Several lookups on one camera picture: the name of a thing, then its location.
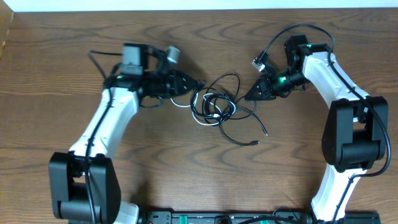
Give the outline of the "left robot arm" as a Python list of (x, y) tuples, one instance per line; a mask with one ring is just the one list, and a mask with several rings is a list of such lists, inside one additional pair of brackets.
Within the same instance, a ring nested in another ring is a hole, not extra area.
[(49, 161), (53, 215), (69, 223), (142, 223), (139, 206), (121, 198), (113, 165), (119, 143), (145, 97), (163, 102), (198, 82), (175, 67), (180, 51), (173, 46), (125, 43), (109, 73), (96, 54), (88, 52), (104, 78), (99, 107), (68, 152), (55, 152)]

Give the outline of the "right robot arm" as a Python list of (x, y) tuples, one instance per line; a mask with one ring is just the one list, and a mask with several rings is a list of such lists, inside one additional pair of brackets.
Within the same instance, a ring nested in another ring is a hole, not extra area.
[(322, 136), (326, 169), (310, 202), (313, 223), (347, 219), (345, 207), (359, 179), (382, 174), (391, 161), (387, 133), (388, 103), (358, 87), (339, 66), (333, 44), (308, 42), (293, 35), (284, 43), (288, 68), (276, 73), (263, 50), (252, 64), (262, 75), (245, 95), (247, 101), (288, 97), (311, 83), (328, 107)]

